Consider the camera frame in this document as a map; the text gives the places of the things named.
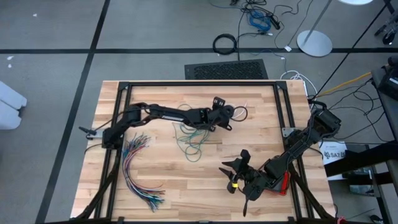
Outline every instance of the yellow object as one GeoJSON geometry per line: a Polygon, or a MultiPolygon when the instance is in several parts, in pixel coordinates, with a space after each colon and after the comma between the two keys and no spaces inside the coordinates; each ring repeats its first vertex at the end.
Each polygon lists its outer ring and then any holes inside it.
{"type": "Polygon", "coordinates": [[[350,84],[350,83],[356,82],[356,81],[358,81],[358,80],[360,80],[360,79],[362,79],[362,78],[364,78],[364,77],[366,77],[366,76],[368,76],[368,75],[370,75],[370,74],[371,74],[370,72],[365,73],[365,74],[361,75],[361,76],[358,77],[358,78],[354,78],[353,80],[344,82],[344,83],[342,83],[342,84],[340,84],[340,85],[338,85],[338,86],[336,86],[336,87],[331,88],[330,90],[324,91],[323,93],[319,94],[319,95],[317,96],[317,98],[318,98],[318,97],[321,97],[321,96],[323,96],[323,95],[325,95],[325,94],[328,94],[328,93],[330,93],[331,91],[335,91],[335,90],[337,90],[338,88],[341,88],[342,86],[345,86],[345,85],[348,85],[348,84],[350,84]]]}

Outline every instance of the wooden tabletop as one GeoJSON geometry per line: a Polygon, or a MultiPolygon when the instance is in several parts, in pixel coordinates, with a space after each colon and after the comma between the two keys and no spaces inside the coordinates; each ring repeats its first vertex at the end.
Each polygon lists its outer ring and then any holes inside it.
{"type": "MultiPolygon", "coordinates": [[[[300,80],[286,82],[296,127],[306,127],[310,110],[303,83],[300,80]]],[[[103,82],[93,128],[112,118],[117,87],[116,81],[103,82]]],[[[284,109],[282,92],[280,95],[284,109]]],[[[130,171],[140,185],[162,185],[165,202],[153,213],[144,201],[129,191],[120,170],[113,220],[123,216],[126,220],[145,221],[286,221],[287,217],[295,216],[292,196],[288,190],[286,196],[264,191],[255,202],[249,202],[248,214],[243,217],[244,195],[240,192],[228,193],[228,178],[218,170],[222,167],[221,162],[239,157],[242,149],[247,149],[251,154],[249,165],[253,167],[259,167],[268,158],[284,151],[271,86],[134,86],[131,103],[157,103],[172,108],[182,104],[193,108],[211,107],[215,96],[235,106],[247,103],[248,118],[240,123],[231,121],[232,131],[217,128],[210,133],[208,141],[202,145],[203,154],[198,162],[189,162],[177,146],[171,121],[158,119],[126,132],[126,140],[131,140],[135,133],[151,137],[149,147],[132,160],[130,171]]],[[[88,146],[98,143],[100,140],[89,141],[88,146]]],[[[81,213],[97,192],[104,155],[105,150],[100,146],[93,147],[86,153],[71,217],[81,213]]],[[[321,155],[307,150],[303,162],[309,189],[327,212],[334,215],[335,209],[321,155]]],[[[298,192],[305,216],[307,212],[303,195],[301,191],[298,192]]],[[[105,216],[107,204],[106,195],[102,217],[105,216]]]]}

